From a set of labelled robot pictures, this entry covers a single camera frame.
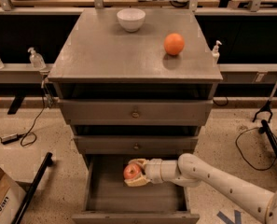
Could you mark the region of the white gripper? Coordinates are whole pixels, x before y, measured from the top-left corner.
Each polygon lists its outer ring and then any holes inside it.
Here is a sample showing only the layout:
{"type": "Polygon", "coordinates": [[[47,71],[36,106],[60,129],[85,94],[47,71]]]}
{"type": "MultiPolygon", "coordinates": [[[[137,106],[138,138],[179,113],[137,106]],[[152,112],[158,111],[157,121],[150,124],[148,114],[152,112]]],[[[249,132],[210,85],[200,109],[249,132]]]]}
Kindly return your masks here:
{"type": "Polygon", "coordinates": [[[145,170],[145,175],[139,174],[136,177],[125,179],[124,182],[129,187],[142,187],[148,184],[149,182],[153,184],[160,184],[163,182],[161,175],[161,165],[162,159],[132,159],[129,161],[129,164],[135,163],[142,170],[145,170]]]}

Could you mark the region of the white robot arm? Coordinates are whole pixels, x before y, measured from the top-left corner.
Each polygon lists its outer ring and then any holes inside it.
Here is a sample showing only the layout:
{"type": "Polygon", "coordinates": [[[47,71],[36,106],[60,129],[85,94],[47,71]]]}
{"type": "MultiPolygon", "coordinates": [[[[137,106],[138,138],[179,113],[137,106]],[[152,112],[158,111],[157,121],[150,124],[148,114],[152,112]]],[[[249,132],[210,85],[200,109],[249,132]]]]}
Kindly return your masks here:
{"type": "Polygon", "coordinates": [[[123,171],[129,187],[172,182],[196,187],[201,181],[241,207],[262,224],[277,224],[277,190],[268,191],[209,165],[197,156],[184,153],[177,160],[133,159],[123,171]]]}

